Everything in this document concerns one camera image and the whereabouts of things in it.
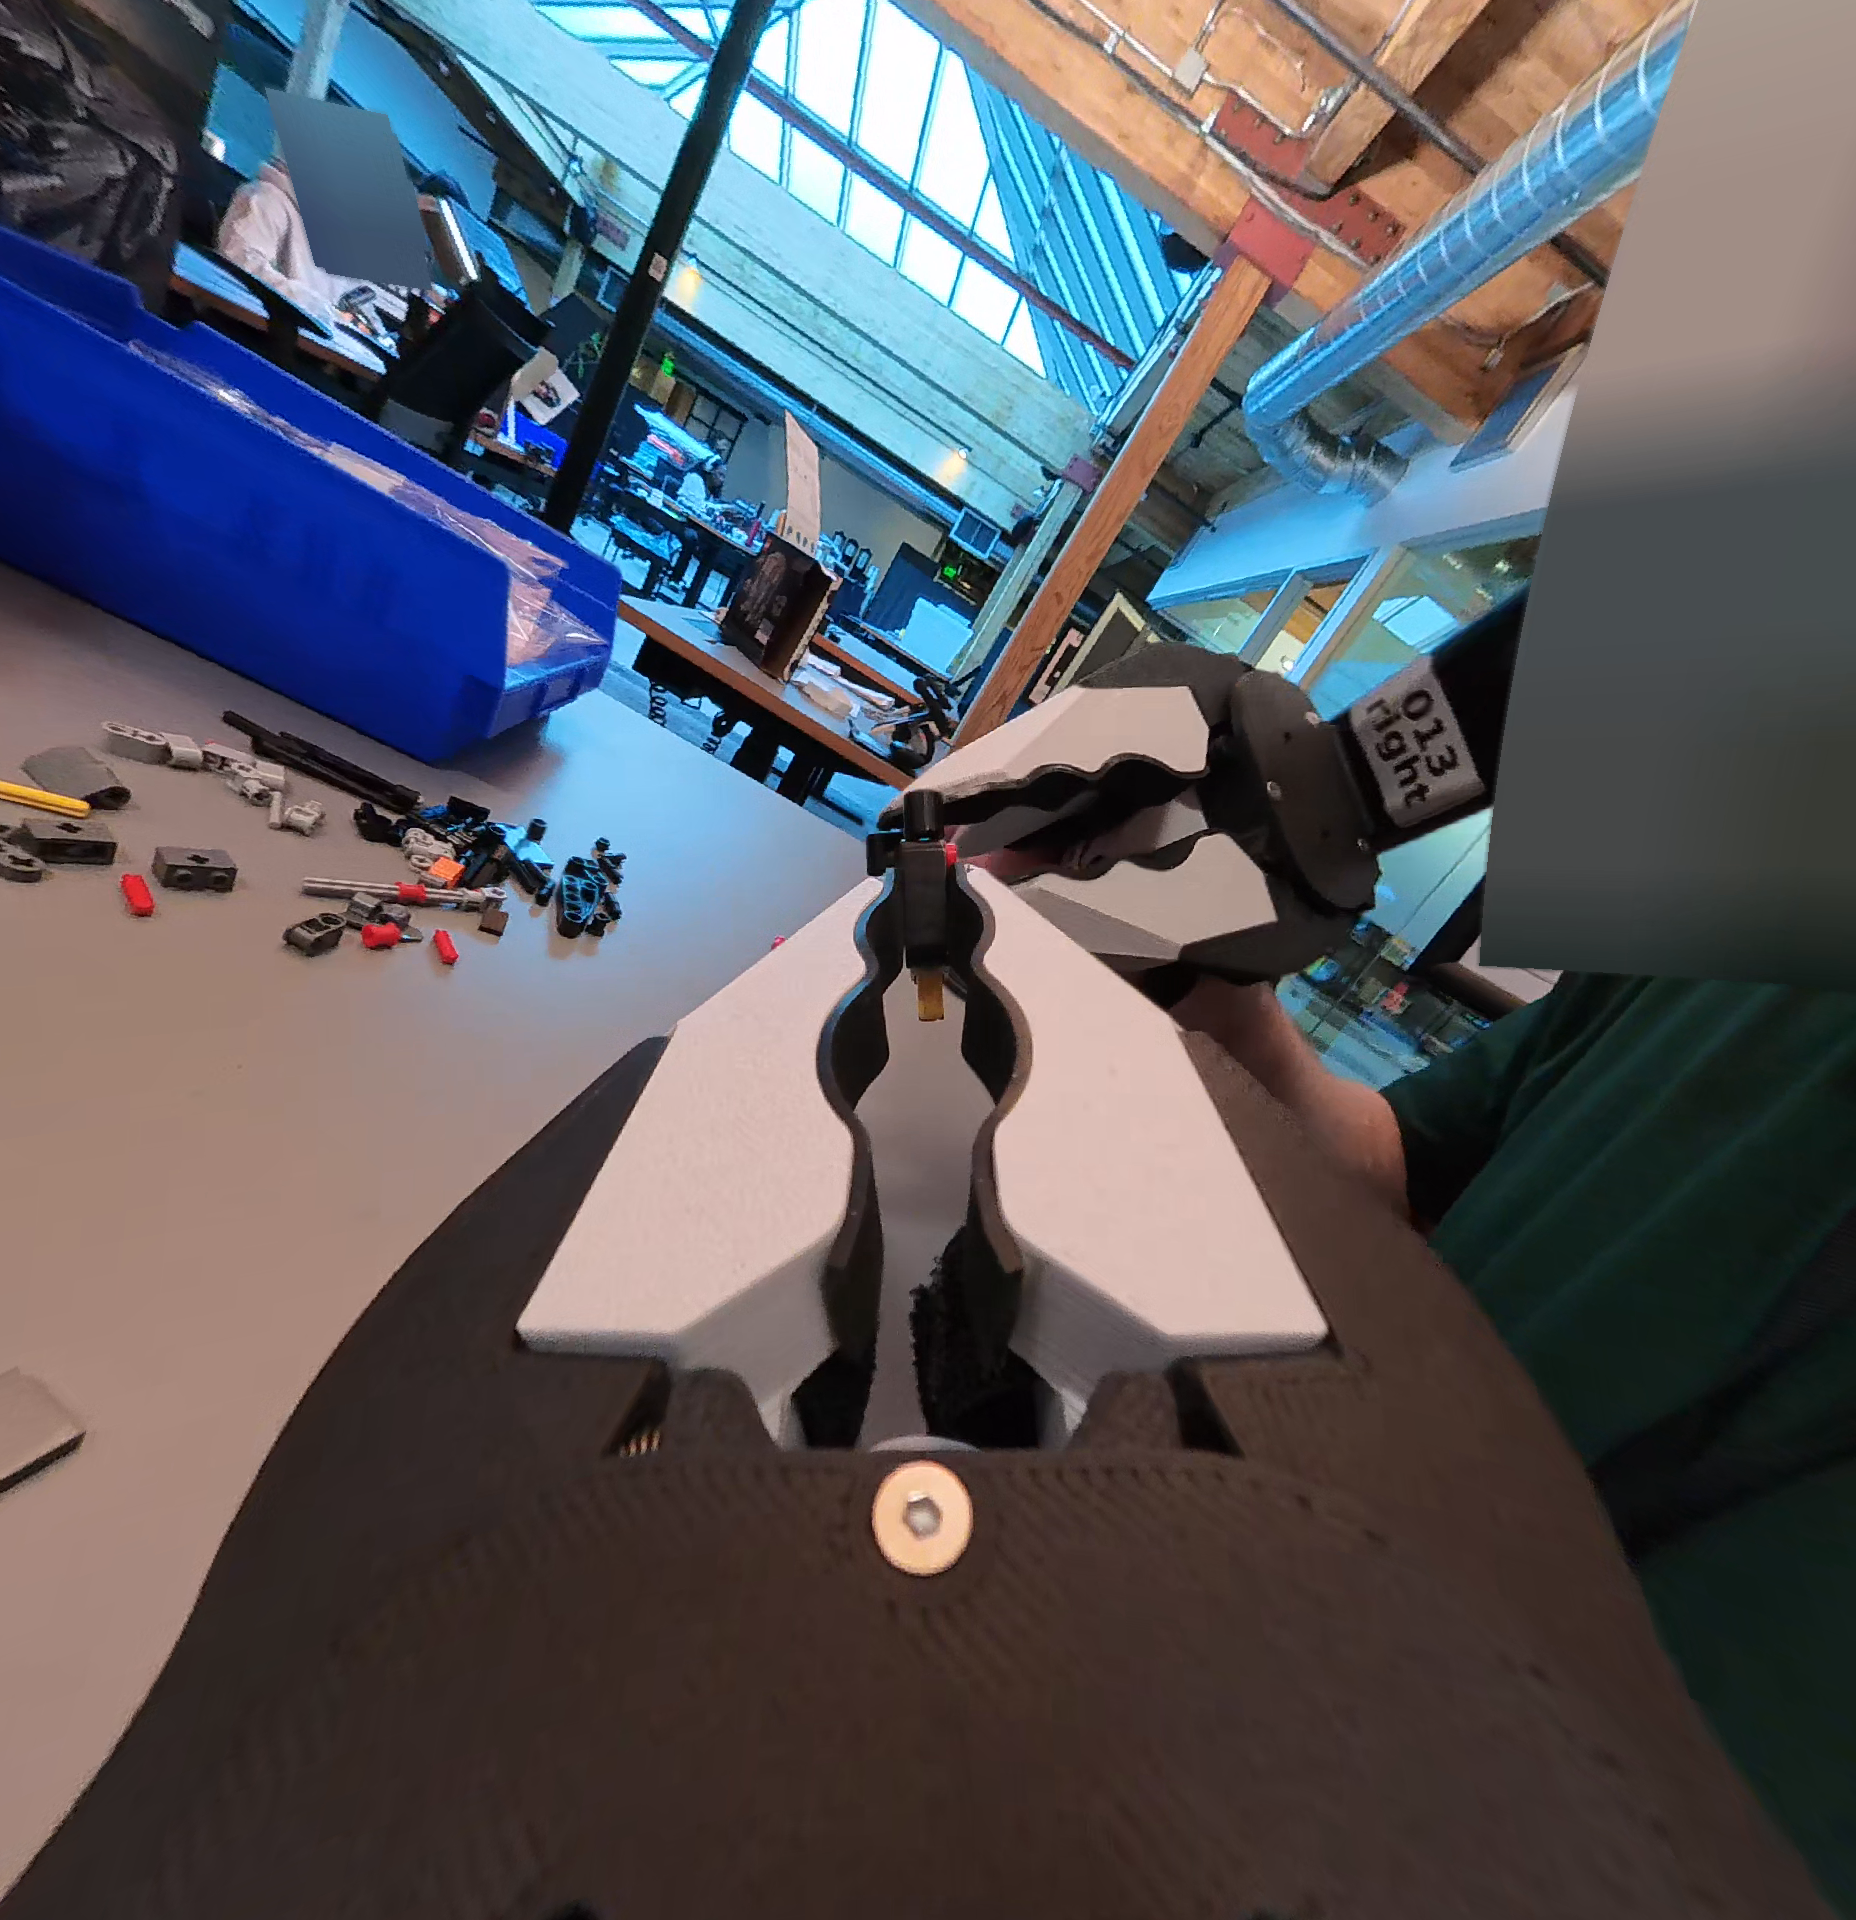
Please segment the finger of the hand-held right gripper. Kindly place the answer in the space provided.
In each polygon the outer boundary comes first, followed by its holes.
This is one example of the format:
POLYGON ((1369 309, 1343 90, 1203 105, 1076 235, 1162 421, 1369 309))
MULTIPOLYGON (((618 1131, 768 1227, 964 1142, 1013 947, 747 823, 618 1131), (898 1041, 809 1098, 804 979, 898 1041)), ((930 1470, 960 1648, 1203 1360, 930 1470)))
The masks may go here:
POLYGON ((993 963, 1227 963, 1274 888, 1187 779, 953 779, 993 963))
POLYGON ((896 821, 921 800, 964 830, 1047 827, 1118 789, 1136 792, 1118 807, 1158 803, 1205 774, 1213 730, 1187 683, 1071 686, 926 768, 896 798, 896 821))

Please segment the short black lego beam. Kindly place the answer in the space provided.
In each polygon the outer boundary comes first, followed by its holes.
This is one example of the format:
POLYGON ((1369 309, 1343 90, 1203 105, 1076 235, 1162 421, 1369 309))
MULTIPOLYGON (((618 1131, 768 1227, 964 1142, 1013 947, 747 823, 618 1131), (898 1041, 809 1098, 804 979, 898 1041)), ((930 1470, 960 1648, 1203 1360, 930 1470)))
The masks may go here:
POLYGON ((942 800, 932 789, 911 789, 898 798, 895 818, 868 832, 865 843, 866 874, 887 877, 913 874, 941 880, 951 863, 942 800))

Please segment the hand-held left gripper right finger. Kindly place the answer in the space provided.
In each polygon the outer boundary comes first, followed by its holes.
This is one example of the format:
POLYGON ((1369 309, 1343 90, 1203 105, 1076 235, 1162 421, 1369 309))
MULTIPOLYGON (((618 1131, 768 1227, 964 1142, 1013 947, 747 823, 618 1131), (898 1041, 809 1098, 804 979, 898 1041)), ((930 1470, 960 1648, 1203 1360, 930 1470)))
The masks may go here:
POLYGON ((983 1370, 1306 1354, 1329 1324, 1181 1025, 1004 882, 947 870, 963 1056, 995 1098, 953 1293, 983 1370))

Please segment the person's right forearm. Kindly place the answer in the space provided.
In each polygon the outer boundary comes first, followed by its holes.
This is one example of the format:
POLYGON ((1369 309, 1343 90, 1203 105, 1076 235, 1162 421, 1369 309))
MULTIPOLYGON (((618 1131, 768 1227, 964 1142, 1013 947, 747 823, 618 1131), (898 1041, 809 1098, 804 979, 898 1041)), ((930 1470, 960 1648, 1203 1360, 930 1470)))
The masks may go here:
POLYGON ((1335 1074, 1269 982, 1199 979, 1173 1005, 1192 1034, 1221 1044, 1317 1142, 1326 1159, 1414 1224, 1397 1109, 1382 1091, 1335 1074))

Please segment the clear plastic parts bags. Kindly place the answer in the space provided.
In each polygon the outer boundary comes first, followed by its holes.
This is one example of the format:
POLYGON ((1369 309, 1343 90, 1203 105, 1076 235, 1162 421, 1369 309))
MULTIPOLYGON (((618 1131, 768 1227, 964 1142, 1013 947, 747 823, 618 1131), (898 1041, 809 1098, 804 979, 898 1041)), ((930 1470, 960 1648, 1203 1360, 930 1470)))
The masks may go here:
POLYGON ((348 474, 370 492, 419 513, 486 557, 505 563, 509 572, 509 667, 556 665, 578 659, 605 664, 611 659, 615 634, 601 631, 581 613, 565 609, 556 599, 554 581, 565 570, 565 563, 556 557, 505 529, 495 519, 442 497, 364 451, 305 432, 214 369, 206 369, 167 347, 152 347, 142 342, 134 342, 131 347, 152 366, 183 378, 245 419, 267 425, 268 432, 301 451, 348 474))

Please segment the wooden support post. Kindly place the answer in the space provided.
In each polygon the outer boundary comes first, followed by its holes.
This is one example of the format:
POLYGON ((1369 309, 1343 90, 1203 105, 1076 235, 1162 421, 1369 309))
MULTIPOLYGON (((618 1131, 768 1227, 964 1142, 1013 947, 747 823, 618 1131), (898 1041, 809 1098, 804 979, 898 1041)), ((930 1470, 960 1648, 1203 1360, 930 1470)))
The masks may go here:
POLYGON ((1241 250, 1225 245, 1219 252, 1219 275, 1177 356, 1087 501, 1059 557, 1047 567, 989 679, 970 698, 955 734, 959 747, 981 741, 1013 716, 1031 675, 1061 635, 1085 588, 1109 557, 1115 540, 1152 486, 1158 467, 1170 455, 1189 417, 1271 287, 1269 273, 1241 250))

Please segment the small yellow-axle lego assembly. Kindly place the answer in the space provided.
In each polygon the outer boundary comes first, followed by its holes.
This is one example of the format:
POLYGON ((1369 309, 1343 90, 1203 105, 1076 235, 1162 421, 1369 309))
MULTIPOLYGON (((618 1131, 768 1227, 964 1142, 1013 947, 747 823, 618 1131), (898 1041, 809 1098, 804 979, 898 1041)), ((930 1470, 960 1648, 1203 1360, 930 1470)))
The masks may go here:
POLYGON ((892 916, 900 959, 915 982, 917 1018, 941 1022, 953 957, 955 849, 941 837, 908 837, 895 851, 892 916))

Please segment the grey flat plate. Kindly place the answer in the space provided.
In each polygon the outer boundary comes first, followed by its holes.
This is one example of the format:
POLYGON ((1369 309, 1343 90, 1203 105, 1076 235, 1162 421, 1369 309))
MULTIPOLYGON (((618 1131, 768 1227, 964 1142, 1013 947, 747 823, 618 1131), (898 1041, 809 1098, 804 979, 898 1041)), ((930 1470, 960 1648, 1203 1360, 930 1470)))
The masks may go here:
POLYGON ((48 1382, 21 1366, 0 1371, 0 1497, 85 1439, 87 1423, 48 1382))

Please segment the black pole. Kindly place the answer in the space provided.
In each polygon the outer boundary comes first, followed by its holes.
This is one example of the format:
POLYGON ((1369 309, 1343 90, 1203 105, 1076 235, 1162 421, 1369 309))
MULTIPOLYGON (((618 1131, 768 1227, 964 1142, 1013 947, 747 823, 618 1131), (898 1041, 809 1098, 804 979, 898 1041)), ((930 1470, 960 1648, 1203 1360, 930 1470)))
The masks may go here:
POLYGON ((652 224, 615 306, 601 356, 581 395, 575 429, 550 483, 545 522, 560 534, 575 529, 590 478, 611 440, 635 362, 666 292, 686 229, 723 149, 734 103, 768 29, 773 2, 737 2, 716 41, 701 85, 701 102, 686 126, 675 164, 660 189, 652 224))

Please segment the pile of lego pieces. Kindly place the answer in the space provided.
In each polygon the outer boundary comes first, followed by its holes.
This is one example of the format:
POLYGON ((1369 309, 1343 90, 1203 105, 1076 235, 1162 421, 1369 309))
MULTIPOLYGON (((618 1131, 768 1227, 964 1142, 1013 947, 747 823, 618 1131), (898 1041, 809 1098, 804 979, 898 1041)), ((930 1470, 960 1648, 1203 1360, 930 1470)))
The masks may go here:
POLYGON ((399 859, 380 877, 305 876, 307 905, 285 927, 282 945, 305 957, 345 945, 369 951, 431 947, 436 963, 461 963, 463 930, 498 941, 515 907, 554 914, 565 941, 599 941, 624 916, 629 854, 609 837, 556 859, 541 816, 509 821, 489 806, 451 793, 439 802, 316 739, 224 711, 236 739, 197 738, 123 721, 103 727, 105 750, 64 744, 23 762, 21 777, 0 777, 0 877, 41 884, 53 868, 111 871, 124 914, 148 919, 157 893, 228 898, 242 870, 232 851, 210 843, 157 843, 138 861, 124 851, 118 816, 132 803, 131 764, 198 775, 219 784, 264 825, 295 840, 316 840, 331 821, 325 795, 352 802, 351 827, 369 847, 399 859))

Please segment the silver ventilation duct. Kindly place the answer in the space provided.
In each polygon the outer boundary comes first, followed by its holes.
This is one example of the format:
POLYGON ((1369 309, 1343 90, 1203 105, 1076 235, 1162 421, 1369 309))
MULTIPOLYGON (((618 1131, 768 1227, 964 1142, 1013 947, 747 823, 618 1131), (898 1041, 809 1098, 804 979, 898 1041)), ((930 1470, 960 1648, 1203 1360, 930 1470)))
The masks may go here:
POLYGON ((1379 501, 1406 474, 1380 440, 1331 434, 1311 406, 1519 259, 1632 188, 1667 105, 1695 4, 1670 4, 1467 191, 1245 387, 1243 429, 1282 479, 1379 501))

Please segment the wooden workbench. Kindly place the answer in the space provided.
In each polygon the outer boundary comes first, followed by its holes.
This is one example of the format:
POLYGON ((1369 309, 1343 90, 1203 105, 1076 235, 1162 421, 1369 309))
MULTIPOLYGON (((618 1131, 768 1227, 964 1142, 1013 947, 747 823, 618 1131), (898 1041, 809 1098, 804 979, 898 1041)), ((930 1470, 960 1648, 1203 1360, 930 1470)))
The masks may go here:
POLYGON ((641 638, 635 670, 651 682, 652 709, 664 693, 714 703, 743 730, 730 765, 793 803, 844 775, 903 789, 949 752, 934 711, 837 671, 828 643, 779 679, 728 642, 711 611, 646 596, 624 596, 617 611, 641 638))

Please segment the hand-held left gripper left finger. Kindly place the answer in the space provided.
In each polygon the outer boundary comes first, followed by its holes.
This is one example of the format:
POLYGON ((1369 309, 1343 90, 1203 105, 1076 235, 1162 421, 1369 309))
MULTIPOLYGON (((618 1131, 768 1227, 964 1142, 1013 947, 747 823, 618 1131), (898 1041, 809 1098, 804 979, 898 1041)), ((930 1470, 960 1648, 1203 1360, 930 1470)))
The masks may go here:
POLYGON ((868 1358, 882 1227, 858 1108, 900 949, 866 877, 676 1022, 516 1333, 743 1379, 770 1427, 868 1358))

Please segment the small dark printed box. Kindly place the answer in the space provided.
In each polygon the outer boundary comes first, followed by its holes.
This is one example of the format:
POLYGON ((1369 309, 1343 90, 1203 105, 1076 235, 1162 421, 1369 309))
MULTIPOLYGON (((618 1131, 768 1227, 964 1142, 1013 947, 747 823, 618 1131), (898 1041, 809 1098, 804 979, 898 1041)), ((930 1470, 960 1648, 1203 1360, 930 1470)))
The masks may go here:
POLYGON ((768 534, 744 567, 718 634, 754 667, 787 683, 834 602, 843 580, 796 540, 768 534))

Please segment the blue plastic bin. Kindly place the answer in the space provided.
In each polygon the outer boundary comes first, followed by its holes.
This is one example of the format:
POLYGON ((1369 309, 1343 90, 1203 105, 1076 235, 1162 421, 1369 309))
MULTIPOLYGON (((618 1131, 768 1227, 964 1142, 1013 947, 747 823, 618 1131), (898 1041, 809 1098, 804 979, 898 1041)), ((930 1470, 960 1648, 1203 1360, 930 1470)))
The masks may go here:
POLYGON ((219 371, 268 411, 486 516, 562 563, 617 634, 601 555, 124 277, 0 226, 0 560, 436 762, 567 706, 605 664, 511 667, 505 563, 132 350, 219 371))

